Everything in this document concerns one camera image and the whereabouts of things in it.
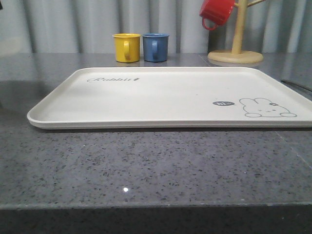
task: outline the curtain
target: curtain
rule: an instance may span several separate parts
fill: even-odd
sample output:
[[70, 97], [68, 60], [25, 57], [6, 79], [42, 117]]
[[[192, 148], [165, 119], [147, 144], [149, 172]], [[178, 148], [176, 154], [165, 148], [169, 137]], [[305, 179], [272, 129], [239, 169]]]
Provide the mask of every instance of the curtain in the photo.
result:
[[[237, 9], [224, 26], [201, 25], [203, 0], [0, 0], [0, 53], [114, 53], [115, 33], [168, 33], [169, 53], [230, 49]], [[312, 52], [312, 0], [248, 8], [243, 49]]]

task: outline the plastic tray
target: plastic tray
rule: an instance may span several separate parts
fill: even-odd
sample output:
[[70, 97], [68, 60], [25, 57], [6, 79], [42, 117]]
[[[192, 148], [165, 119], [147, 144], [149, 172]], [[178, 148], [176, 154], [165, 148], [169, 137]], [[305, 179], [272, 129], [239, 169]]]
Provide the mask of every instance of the plastic tray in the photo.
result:
[[43, 129], [311, 127], [312, 102], [252, 68], [86, 68], [27, 118]]

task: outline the yellow mug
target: yellow mug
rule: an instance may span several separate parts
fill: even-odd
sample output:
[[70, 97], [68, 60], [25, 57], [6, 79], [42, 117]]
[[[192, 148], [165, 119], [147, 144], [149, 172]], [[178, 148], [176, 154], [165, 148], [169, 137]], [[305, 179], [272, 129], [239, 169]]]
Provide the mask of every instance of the yellow mug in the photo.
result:
[[137, 62], [140, 60], [140, 34], [119, 33], [114, 34], [116, 61]]

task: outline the mug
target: mug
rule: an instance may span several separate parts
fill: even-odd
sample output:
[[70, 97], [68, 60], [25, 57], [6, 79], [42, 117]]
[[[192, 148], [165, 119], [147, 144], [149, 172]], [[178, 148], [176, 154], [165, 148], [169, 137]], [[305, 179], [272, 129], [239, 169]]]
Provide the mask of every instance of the mug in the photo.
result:
[[140, 60], [140, 34], [114, 34], [116, 61], [137, 62]]
[[143, 35], [144, 60], [163, 62], [168, 58], [168, 34], [147, 33]]
[[[208, 30], [214, 30], [224, 25], [233, 11], [235, 0], [205, 0], [201, 6], [199, 15], [202, 16], [202, 25]], [[209, 28], [205, 25], [205, 19], [214, 22]]]

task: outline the granite countertop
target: granite countertop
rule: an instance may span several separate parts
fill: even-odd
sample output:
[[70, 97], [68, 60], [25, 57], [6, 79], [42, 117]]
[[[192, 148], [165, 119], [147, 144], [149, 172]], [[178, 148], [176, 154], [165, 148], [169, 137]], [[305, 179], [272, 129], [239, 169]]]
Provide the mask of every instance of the granite countertop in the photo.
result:
[[[312, 87], [311, 54], [265, 54], [269, 76]], [[0, 209], [312, 204], [311, 129], [41, 130], [26, 114], [75, 70], [215, 66], [206, 55], [0, 58]], [[311, 93], [294, 89], [312, 99]]]

